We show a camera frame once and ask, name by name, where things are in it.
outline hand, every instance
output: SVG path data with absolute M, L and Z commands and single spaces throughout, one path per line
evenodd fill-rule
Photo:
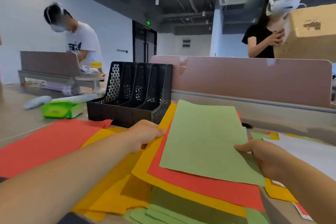
M 162 137 L 166 131 L 164 129 L 157 129 L 157 125 L 148 120 L 141 120 L 134 126 L 127 130 L 127 133 L 131 135 L 131 140 L 134 143 L 134 150 L 132 152 L 138 152 L 143 144 L 148 144 L 156 137 Z
M 267 41 L 269 45 L 279 46 L 282 44 L 282 37 L 285 35 L 285 30 L 282 28 L 280 30 L 274 31 L 272 35 L 267 37 Z
M 235 145 L 234 148 L 241 152 L 252 151 L 263 175 L 271 180 L 282 181 L 285 175 L 284 164 L 294 158 L 283 148 L 267 141 L 250 140 L 243 145 Z

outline pink desk partition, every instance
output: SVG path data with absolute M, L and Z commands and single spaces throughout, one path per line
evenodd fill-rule
M 154 56 L 173 64 L 172 90 L 330 107 L 327 60 Z

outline black t-shirt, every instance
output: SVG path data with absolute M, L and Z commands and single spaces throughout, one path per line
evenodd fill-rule
M 247 44 L 247 39 L 249 37 L 255 36 L 257 38 L 257 44 L 260 44 L 263 40 L 265 40 L 270 35 L 272 35 L 272 32 L 269 31 L 267 28 L 264 28 L 258 24 L 254 24 L 247 29 L 242 39 L 242 42 L 244 44 Z M 271 45 L 267 46 L 255 58 L 273 58 L 274 59 L 273 46 Z

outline person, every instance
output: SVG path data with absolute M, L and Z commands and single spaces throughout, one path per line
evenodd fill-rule
M 250 58 L 274 58 L 273 46 L 282 44 L 284 16 L 297 9 L 300 0 L 266 0 L 257 24 L 250 26 L 242 39 Z
M 1 223 L 57 223 L 125 156 L 164 133 L 142 120 L 2 182 Z M 335 222 L 336 181 L 270 142 L 252 140 L 234 147 L 252 151 L 263 175 L 284 184 L 318 224 Z
M 91 62 L 103 63 L 96 32 L 86 23 L 75 20 L 60 3 L 44 9 L 44 19 L 55 32 L 64 32 L 67 52 L 76 53 L 79 65 L 91 66 Z

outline white wall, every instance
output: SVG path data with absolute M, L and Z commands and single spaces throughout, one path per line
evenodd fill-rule
M 183 48 L 183 39 L 190 39 L 190 48 Z M 157 34 L 157 55 L 209 56 L 211 35 Z
M 65 36 L 55 33 L 45 22 L 43 10 L 50 3 L 60 2 L 71 15 L 89 24 L 97 33 L 104 57 L 104 71 L 112 61 L 133 61 L 132 20 L 93 0 L 0 0 L 0 75 L 15 73 L 19 51 L 65 51 Z M 128 50 L 128 53 L 117 52 Z
M 248 58 L 247 45 L 242 43 L 244 35 L 223 35 L 222 21 L 221 10 L 216 9 L 213 19 L 210 56 Z

